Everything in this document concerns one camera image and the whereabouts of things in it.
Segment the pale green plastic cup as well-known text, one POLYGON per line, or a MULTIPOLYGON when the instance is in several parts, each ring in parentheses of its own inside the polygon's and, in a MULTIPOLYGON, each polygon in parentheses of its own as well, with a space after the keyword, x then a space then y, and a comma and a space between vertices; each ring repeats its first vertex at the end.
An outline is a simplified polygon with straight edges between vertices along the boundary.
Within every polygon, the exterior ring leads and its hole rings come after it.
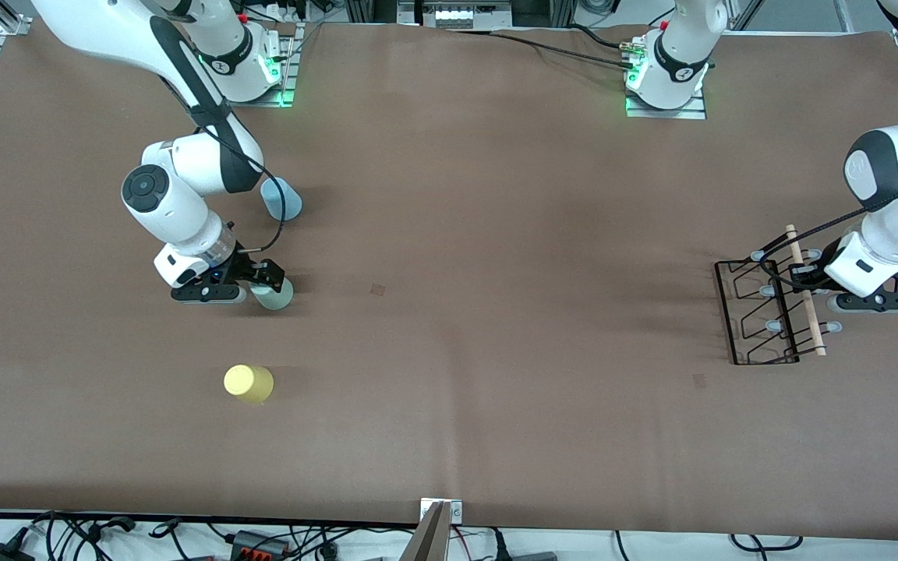
POLYGON ((249 290, 260 305, 267 310, 284 309, 295 295, 295 290, 288 278, 284 278, 277 288, 274 285, 250 283, 249 290))

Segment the black wire cup holder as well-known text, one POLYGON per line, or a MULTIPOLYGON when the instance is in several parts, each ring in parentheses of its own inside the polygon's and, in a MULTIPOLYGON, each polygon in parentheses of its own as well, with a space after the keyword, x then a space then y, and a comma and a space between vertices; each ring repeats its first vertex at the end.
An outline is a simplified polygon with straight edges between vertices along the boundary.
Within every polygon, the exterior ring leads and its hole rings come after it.
POLYGON ((802 249, 797 235, 788 224, 751 255, 712 265, 731 365, 797 365, 806 356, 826 356, 824 337, 841 331, 840 323, 820 319, 817 292, 795 288, 794 266, 821 256, 802 249))

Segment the yellow plastic cup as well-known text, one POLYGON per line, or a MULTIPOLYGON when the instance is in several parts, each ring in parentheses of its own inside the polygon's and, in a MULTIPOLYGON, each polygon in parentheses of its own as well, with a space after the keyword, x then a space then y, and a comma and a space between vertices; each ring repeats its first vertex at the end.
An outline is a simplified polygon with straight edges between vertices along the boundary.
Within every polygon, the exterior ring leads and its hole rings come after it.
POLYGON ((263 366, 234 365, 225 372, 222 386, 247 404, 263 404, 274 390, 274 377, 263 366))

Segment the light blue plastic cup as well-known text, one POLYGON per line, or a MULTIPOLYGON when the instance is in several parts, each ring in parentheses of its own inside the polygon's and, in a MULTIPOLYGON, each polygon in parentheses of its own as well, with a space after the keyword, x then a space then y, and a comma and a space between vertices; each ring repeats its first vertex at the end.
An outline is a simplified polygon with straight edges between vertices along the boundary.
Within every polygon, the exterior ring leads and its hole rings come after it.
POLYGON ((282 178, 264 180, 260 195, 272 220, 291 221, 302 212, 302 197, 282 178))

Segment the black orange connector box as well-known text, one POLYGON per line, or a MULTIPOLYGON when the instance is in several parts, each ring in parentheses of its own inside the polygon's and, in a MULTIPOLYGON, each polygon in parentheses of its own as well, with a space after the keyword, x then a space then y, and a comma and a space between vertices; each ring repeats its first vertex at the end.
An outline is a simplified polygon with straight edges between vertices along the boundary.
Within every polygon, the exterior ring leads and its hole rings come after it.
POLYGON ((232 547, 229 561, 285 561, 290 552, 288 541, 251 531, 228 534, 225 541, 232 547))

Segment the white terminal unit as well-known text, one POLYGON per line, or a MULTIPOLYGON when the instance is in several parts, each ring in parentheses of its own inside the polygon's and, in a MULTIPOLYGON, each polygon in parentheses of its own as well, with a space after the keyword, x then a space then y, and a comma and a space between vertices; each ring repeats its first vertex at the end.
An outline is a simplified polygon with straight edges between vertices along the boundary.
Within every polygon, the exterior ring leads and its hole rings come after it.
POLYGON ((489 32, 513 24, 510 0, 398 0, 397 22, 440 30, 489 32))

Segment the aluminium arm base plate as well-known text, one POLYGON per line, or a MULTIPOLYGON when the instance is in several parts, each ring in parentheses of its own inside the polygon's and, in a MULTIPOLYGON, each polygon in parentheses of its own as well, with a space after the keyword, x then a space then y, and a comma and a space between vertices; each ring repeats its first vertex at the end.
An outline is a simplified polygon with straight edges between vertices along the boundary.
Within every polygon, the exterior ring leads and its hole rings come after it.
POLYGON ((673 109, 655 108, 639 98, 637 93, 626 92, 626 114, 630 118, 680 118, 681 120, 705 120, 705 99, 703 88, 695 90, 691 99, 683 107, 673 109))
POLYGON ((217 88, 234 106, 289 108, 295 99, 306 23, 281 28, 250 20, 252 47, 233 65, 224 57, 207 62, 217 88))

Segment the small metal bracket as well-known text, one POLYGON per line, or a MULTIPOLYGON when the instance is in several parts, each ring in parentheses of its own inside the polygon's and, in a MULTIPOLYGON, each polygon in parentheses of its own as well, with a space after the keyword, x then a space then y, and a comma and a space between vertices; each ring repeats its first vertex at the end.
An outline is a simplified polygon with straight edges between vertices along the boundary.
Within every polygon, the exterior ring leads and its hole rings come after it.
POLYGON ((445 499, 445 498, 431 498, 425 497, 421 498, 419 501, 419 519, 423 520, 425 515, 432 506, 435 506, 438 503, 446 504, 446 511, 448 512, 449 519, 451 524, 454 526, 463 525, 463 501, 460 499, 445 499))

